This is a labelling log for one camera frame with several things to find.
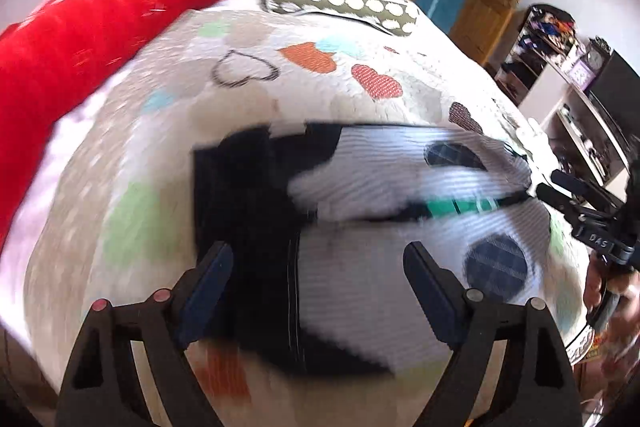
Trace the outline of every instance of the bedspread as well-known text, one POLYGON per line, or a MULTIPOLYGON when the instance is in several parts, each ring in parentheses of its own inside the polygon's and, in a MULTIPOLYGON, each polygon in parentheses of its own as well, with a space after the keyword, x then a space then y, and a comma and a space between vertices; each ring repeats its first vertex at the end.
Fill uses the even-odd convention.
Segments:
MULTIPOLYGON (((414 34, 401 39, 321 15, 188 12, 111 91, 60 179, 31 257, 26 320, 54 386, 92 301, 146 299, 193 266, 190 151, 254 124, 310 120, 460 126, 520 151, 516 130, 532 132, 491 78, 423 15, 414 34)), ((531 167, 535 187, 550 172, 531 167)), ((584 323, 588 257, 555 211, 551 235, 543 298, 570 339, 584 323)), ((212 370, 220 367, 217 353, 198 343, 188 357, 226 425, 257 425, 258 418, 305 427, 329 419, 408 425, 447 363, 402 379, 293 386, 236 353, 235 384, 220 387, 212 370)), ((162 423, 141 349, 136 359, 154 420, 162 423)), ((499 362, 498 353, 483 391, 489 397, 499 362)))

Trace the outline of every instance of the pillow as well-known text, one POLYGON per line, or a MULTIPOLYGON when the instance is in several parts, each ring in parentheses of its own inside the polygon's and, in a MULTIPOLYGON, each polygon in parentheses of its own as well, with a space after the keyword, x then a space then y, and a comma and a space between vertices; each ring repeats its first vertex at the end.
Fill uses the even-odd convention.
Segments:
POLYGON ((300 15, 325 13, 356 19, 397 37, 415 28, 418 7, 409 0, 265 0, 267 12, 300 15))

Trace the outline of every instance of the rolled red blanket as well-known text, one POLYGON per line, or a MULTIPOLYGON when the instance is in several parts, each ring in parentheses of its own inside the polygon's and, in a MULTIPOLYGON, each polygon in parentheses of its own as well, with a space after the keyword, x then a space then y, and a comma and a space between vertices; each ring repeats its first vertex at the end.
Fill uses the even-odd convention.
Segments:
POLYGON ((0 247, 53 124, 187 9, 219 0, 46 0, 0 37, 0 247))

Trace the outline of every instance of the dotted red heart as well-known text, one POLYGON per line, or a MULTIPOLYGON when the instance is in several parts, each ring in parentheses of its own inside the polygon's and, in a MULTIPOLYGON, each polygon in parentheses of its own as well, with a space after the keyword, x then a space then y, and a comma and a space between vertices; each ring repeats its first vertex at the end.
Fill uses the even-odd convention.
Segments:
POLYGON ((376 70, 362 64, 354 65, 351 74, 374 100, 402 96, 402 86, 387 74, 378 74, 376 70))
POLYGON ((459 125, 462 129, 482 134, 482 126, 471 118, 469 110, 460 102, 454 102, 449 107, 449 121, 459 125))

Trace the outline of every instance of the black heart outline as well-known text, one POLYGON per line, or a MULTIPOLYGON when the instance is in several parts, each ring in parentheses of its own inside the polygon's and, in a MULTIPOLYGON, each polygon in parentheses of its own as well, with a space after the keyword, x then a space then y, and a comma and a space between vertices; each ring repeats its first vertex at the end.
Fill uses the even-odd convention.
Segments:
POLYGON ((237 50, 229 50, 228 52, 226 52, 226 55, 224 57, 222 57, 216 63, 216 65, 213 66, 213 69, 211 70, 211 78, 213 79, 213 81, 216 84, 218 84, 219 86, 224 86, 224 87, 240 87, 240 86, 244 86, 244 84, 249 82, 249 80, 260 80, 262 82, 271 82, 272 80, 275 80, 279 76, 280 76, 280 70, 276 66, 271 64, 268 60, 264 60, 264 58, 260 58, 260 57, 254 57, 253 55, 249 55, 247 53, 242 53, 242 52, 239 52, 237 50), (225 82, 218 75, 218 69, 220 68, 220 65, 225 60, 227 60, 229 57, 231 57, 233 54, 241 55, 242 57, 252 58, 253 60, 258 60, 259 62, 263 63, 265 66, 267 66, 269 68, 270 73, 267 76, 251 76, 251 75, 249 75, 249 76, 244 77, 242 80, 237 80, 235 82, 225 82))

